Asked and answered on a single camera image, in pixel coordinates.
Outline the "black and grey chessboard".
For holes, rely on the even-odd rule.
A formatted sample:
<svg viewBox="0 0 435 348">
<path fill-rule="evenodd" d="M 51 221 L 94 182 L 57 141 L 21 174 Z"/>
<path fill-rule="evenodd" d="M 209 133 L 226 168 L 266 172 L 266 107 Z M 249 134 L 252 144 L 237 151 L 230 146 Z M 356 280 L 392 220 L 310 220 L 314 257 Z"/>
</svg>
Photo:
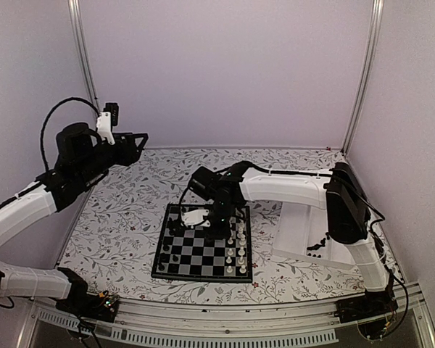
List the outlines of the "black and grey chessboard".
<svg viewBox="0 0 435 348">
<path fill-rule="evenodd" d="M 236 211 L 232 220 L 242 220 L 246 223 L 249 233 L 249 271 L 243 277 L 225 275 L 225 241 L 210 241 L 205 238 L 205 228 L 196 227 L 177 232 L 175 236 L 168 233 L 167 222 L 169 219 L 177 220 L 179 206 L 169 203 L 165 210 L 157 250 L 154 256 L 151 277 L 173 281 L 213 282 L 213 283 L 251 283 L 253 282 L 253 262 L 251 245 L 251 225 L 249 221 L 250 210 L 245 207 Z M 164 252 L 162 246 L 170 246 Z M 160 262 L 161 254 L 169 254 L 169 262 Z M 172 256 L 177 255 L 178 261 L 173 262 Z M 159 271 L 158 266 L 163 264 L 164 271 Z"/>
</svg>

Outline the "white plastic divided tray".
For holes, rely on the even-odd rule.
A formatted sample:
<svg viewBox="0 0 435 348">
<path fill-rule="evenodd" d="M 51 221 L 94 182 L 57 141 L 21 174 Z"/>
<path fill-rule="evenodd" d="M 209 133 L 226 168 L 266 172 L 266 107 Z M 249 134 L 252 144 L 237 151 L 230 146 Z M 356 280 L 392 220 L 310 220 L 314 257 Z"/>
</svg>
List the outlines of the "white plastic divided tray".
<svg viewBox="0 0 435 348">
<path fill-rule="evenodd" d="M 272 245 L 275 256 L 312 262 L 326 267 L 349 270 L 355 266 L 347 248 L 330 239 L 326 247 L 314 254 L 321 258 L 307 256 L 307 247 L 318 243 L 328 232 L 325 210 L 303 204 L 284 202 Z"/>
</svg>

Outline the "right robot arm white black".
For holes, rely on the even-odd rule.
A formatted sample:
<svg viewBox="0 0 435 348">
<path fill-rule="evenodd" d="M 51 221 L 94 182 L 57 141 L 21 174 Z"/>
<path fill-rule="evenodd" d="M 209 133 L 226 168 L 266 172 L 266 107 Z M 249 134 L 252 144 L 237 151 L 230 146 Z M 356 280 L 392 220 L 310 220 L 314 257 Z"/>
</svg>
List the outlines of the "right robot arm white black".
<svg viewBox="0 0 435 348">
<path fill-rule="evenodd" d="M 280 202 L 274 243 L 280 255 L 288 255 L 294 238 L 301 237 L 305 246 L 313 228 L 324 230 L 346 249 L 360 271 L 365 287 L 360 309 L 365 315 L 377 315 L 394 298 L 394 275 L 386 266 L 383 242 L 374 231 L 385 217 L 369 203 L 347 163 L 305 172 L 267 169 L 249 161 L 216 172 L 200 167 L 192 174 L 188 189 L 212 204 L 181 212 L 180 221 L 187 228 L 204 226 L 211 239 L 228 239 L 231 217 L 248 202 Z"/>
</svg>

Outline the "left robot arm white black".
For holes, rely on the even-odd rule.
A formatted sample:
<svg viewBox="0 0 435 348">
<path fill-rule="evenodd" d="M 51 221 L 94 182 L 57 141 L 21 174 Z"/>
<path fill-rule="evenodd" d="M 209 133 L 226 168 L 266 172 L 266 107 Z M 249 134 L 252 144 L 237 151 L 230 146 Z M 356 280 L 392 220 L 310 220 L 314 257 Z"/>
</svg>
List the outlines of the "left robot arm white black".
<svg viewBox="0 0 435 348">
<path fill-rule="evenodd" d="M 102 181 L 115 165 L 128 167 L 141 156 L 145 133 L 101 133 L 73 123 L 56 136 L 58 158 L 51 170 L 0 204 L 0 247 L 32 224 L 61 212 Z M 67 268 L 42 270 L 0 262 L 0 297 L 65 300 L 77 314 L 93 309 L 87 283 Z"/>
</svg>

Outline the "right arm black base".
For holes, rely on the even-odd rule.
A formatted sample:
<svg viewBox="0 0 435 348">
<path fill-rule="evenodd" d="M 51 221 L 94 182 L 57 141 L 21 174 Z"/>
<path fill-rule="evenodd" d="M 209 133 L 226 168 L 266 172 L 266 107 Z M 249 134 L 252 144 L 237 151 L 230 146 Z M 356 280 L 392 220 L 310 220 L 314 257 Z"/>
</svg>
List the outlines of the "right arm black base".
<svg viewBox="0 0 435 348">
<path fill-rule="evenodd" d="M 369 341 L 383 339 L 392 332 L 398 304 L 393 290 L 365 291 L 360 297 L 336 301 L 334 316 L 340 323 L 365 320 L 357 328 L 361 336 Z"/>
</svg>

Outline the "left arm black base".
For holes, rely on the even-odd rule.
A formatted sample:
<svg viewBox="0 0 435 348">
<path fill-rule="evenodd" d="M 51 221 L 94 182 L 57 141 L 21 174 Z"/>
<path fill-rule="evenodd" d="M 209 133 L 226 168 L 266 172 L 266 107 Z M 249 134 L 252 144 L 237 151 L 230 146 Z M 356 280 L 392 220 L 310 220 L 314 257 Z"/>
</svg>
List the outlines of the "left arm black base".
<svg viewBox="0 0 435 348">
<path fill-rule="evenodd" d="M 120 296 L 109 291 L 98 294 L 73 292 L 66 299 L 58 299 L 56 308 L 76 317 L 113 323 L 120 305 Z"/>
</svg>

